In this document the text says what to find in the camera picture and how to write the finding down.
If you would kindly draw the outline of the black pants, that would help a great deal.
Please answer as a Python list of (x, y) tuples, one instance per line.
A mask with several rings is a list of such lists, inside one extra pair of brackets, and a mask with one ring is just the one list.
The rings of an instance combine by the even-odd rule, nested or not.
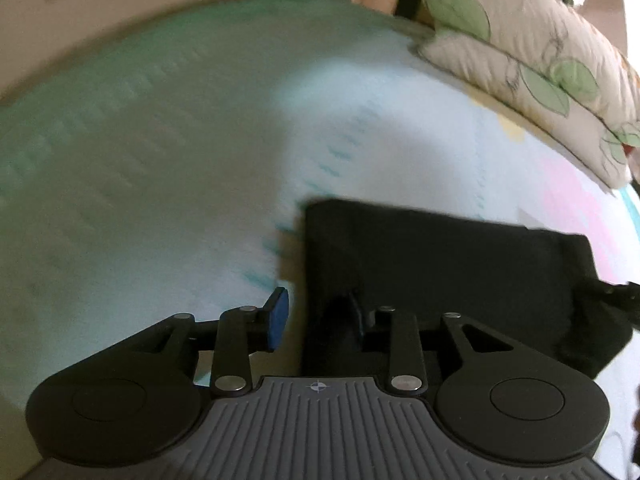
[(383, 369), (368, 341), (390, 306), (424, 330), (456, 311), (596, 377), (631, 330), (580, 322), (574, 287), (597, 276), (587, 237), (350, 200), (304, 212), (305, 323), (300, 368), (351, 375)]

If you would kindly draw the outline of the pastel patterned bed sheet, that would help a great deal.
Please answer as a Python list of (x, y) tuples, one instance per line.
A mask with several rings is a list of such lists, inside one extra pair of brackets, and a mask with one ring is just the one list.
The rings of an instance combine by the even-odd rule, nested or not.
[(345, 0), (227, 0), (115, 38), (1, 109), (1, 474), (44, 378), (176, 312), (285, 285), (344, 197), (589, 238), (639, 276), (639, 201)]

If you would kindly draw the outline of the floral folded quilt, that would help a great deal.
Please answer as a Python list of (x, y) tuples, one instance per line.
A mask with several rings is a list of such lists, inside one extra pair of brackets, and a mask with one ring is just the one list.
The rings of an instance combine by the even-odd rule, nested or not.
[(435, 25), (421, 58), (552, 136), (609, 188), (630, 178), (639, 75), (560, 0), (422, 0)]

